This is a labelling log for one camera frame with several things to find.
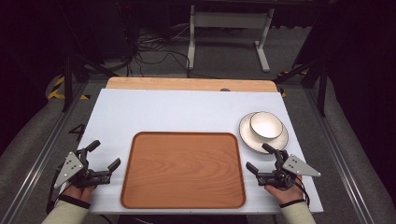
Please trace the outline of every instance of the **tray rim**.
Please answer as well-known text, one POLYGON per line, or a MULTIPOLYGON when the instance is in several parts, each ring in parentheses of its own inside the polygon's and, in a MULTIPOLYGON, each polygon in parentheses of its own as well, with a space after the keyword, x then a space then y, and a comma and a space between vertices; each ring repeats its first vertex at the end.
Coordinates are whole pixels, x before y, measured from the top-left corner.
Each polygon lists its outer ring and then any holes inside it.
POLYGON ((166 209, 203 209, 203 210, 204 209, 213 209, 213 210, 216 210, 216 209, 239 209, 239 208, 243 207, 245 205, 245 203, 247 202, 247 195, 246 195, 244 175, 243 175, 243 171, 242 171, 242 162, 241 162, 241 156, 240 156, 240 152, 239 152, 238 139, 236 138, 235 134, 233 134, 233 133, 226 133, 226 132, 224 132, 224 133, 223 132, 215 132, 215 133, 212 133, 212 132, 208 132, 208 133, 206 133, 206 132, 148 132, 148 131, 143 131, 143 132, 139 132, 139 133, 134 135, 133 140, 132 140, 132 144, 131 144, 131 148, 130 148, 129 151, 130 152, 129 152, 129 156, 128 156, 128 163, 127 163, 127 167, 126 167, 126 170, 125 170, 124 178, 123 178, 123 181, 122 181, 122 189, 121 189, 121 194, 120 194, 120 203, 126 209, 148 209, 148 210, 151 210, 151 209, 165 209, 165 210, 166 209), (139 137, 140 135, 147 134, 147 133, 150 133, 150 134, 183 134, 183 135, 184 134, 188 134, 188 135, 194 135, 194 134, 224 135, 225 134, 225 135, 231 136, 231 138, 233 139, 233 141, 235 143, 237 162, 239 164, 238 165, 238 170, 239 170, 239 174, 240 174, 239 182, 241 183, 241 190, 242 190, 242 201, 241 201, 241 203, 238 204, 238 205, 234 205, 234 206, 222 206, 222 207, 219 207, 219 208, 202 207, 202 206, 189 206, 189 207, 184 207, 184 208, 183 207, 179 207, 179 206, 169 206, 169 207, 131 207, 131 206, 126 205, 126 203, 124 202, 123 198, 124 198, 124 193, 125 193, 125 184, 127 182, 126 181, 127 180, 127 175, 128 175, 129 168, 131 166, 131 163, 129 161, 130 161, 130 159, 132 158, 132 155, 133 155, 132 151, 134 149, 135 139, 137 137, 139 137))

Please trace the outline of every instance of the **white sleeve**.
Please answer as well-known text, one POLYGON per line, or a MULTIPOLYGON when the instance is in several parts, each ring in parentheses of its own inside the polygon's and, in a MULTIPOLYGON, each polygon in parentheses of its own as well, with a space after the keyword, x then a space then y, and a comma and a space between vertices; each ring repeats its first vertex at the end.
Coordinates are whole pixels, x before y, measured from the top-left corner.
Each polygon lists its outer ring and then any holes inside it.
POLYGON ((65 201, 58 201, 55 208, 49 213, 43 224, 79 224, 88 214, 88 208, 74 205, 65 201))
POLYGON ((294 203, 281 208, 283 215, 289 224, 315 224, 311 211, 306 202, 294 203))

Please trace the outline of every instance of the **white tabletop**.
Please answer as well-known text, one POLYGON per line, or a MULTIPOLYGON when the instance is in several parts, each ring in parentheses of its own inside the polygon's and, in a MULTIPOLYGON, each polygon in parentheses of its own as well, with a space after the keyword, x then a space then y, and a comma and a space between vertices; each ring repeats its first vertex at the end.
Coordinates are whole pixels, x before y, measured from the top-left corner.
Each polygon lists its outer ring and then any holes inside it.
MULTIPOLYGON (((90 169, 104 171, 116 158, 121 165, 109 185, 101 185, 92 195, 95 214, 275 214, 276 199, 257 185, 245 168, 250 161, 260 172, 275 169, 275 156, 250 149, 239 134, 239 121, 251 112, 266 111, 278 116, 289 131, 285 149, 304 161, 282 97, 278 92, 238 91, 136 91, 103 89, 78 148, 94 140, 101 146, 89 153, 90 169), (233 133, 238 140, 247 201, 239 209, 126 209, 120 203, 123 178, 132 139, 140 132, 233 133)), ((311 212, 323 212, 311 177, 304 177, 311 199, 311 212)))

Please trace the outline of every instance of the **metal rail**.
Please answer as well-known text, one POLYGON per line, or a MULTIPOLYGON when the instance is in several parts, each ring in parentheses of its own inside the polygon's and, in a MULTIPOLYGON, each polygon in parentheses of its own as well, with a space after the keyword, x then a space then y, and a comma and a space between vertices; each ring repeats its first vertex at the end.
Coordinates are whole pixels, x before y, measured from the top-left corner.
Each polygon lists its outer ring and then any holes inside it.
POLYGON ((337 167, 338 173, 341 176, 341 179, 346 187, 346 192, 349 195, 350 201, 356 210, 356 213, 361 221, 361 223, 374 223, 373 218, 368 210, 366 203, 364 202, 361 192, 355 182, 355 179, 350 173, 349 168, 347 167, 347 162, 344 160, 344 156, 341 153, 341 149, 337 144, 337 141, 332 134, 332 130, 330 129, 330 125, 326 118, 323 118, 320 115, 317 107, 317 97, 315 92, 312 89, 305 89, 306 97, 309 101, 310 106, 312 107, 315 117, 318 120, 320 128, 326 135, 327 141, 330 146, 330 154, 332 155, 332 159, 337 167))
MULTIPOLYGON (((73 99, 78 99, 79 96, 83 93, 86 86, 87 86, 86 83, 76 84, 76 90, 75 90, 75 94, 73 95, 73 99)), ((11 224, 16 222, 19 214, 21 213, 21 210, 26 205, 26 202, 29 199, 30 194, 35 188, 35 184, 37 183, 38 178, 43 173, 43 170, 48 160, 50 159, 53 150, 55 149, 61 131, 64 128, 64 125, 66 124, 77 102, 78 100, 74 100, 70 105, 70 107, 68 108, 68 110, 63 112, 61 116, 58 118, 55 127, 53 128, 51 134, 49 135, 46 144, 44 145, 37 159, 35 160, 35 164, 32 166, 31 170, 26 176, 23 184, 21 185, 20 190, 18 191, 17 195, 14 198, 14 201, 12 202, 11 206, 8 208, 6 215, 1 220, 2 224, 6 224, 6 223, 11 224)))

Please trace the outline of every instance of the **wooden tray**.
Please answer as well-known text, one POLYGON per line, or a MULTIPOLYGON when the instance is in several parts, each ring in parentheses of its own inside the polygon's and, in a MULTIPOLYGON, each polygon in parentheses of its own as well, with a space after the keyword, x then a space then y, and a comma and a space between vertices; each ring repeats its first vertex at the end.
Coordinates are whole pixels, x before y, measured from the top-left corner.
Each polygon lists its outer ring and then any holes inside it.
POLYGON ((125 208, 239 208, 246 201, 231 133, 138 133, 121 194, 125 208))

